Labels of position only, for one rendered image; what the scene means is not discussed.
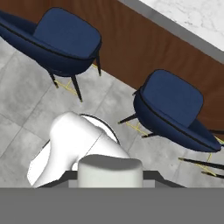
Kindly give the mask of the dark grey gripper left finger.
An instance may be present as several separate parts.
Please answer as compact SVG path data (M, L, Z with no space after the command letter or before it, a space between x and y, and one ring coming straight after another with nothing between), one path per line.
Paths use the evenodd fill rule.
M41 185L40 188L47 187L68 187L68 183L70 180L77 179L77 171L66 171L58 180L54 180L53 182L47 183L45 185Z

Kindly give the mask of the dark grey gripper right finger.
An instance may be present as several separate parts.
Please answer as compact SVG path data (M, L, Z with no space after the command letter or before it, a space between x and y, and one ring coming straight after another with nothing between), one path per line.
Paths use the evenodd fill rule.
M143 172L143 186L147 188L183 188L182 185L176 184L163 178L158 171L144 171Z

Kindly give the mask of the wood dining counter marble top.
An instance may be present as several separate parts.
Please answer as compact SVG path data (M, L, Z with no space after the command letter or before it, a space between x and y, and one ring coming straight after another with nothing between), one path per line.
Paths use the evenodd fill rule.
M204 96L199 120L224 140L224 52L138 0L0 0L0 10L33 23L59 6L87 20L102 35L101 67L132 88L166 69ZM25 124L50 84L34 61L0 39L0 114Z

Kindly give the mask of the white rounded shape black rim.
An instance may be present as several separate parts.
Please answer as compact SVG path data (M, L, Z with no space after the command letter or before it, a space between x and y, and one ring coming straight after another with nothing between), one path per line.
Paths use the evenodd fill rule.
M66 171L77 171L79 161L91 154L129 158L102 119L66 112L53 120L49 140L30 162L27 179L33 188L59 180Z

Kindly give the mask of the white round cylinder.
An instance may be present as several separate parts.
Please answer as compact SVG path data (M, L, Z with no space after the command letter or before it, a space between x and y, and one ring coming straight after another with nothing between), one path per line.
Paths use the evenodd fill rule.
M142 162L134 158L88 155L78 163L78 187L142 188Z

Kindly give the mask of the blue chair with black legs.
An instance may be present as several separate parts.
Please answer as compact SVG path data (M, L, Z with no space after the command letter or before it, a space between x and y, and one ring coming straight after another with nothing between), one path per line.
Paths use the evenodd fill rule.
M216 153L221 144L198 119L203 94L192 84L164 69L147 77L134 93L135 114L151 136L161 136L193 151Z
M60 7L47 10L35 24L0 10L0 38L35 60L51 78L76 76L100 63L102 35L90 23Z

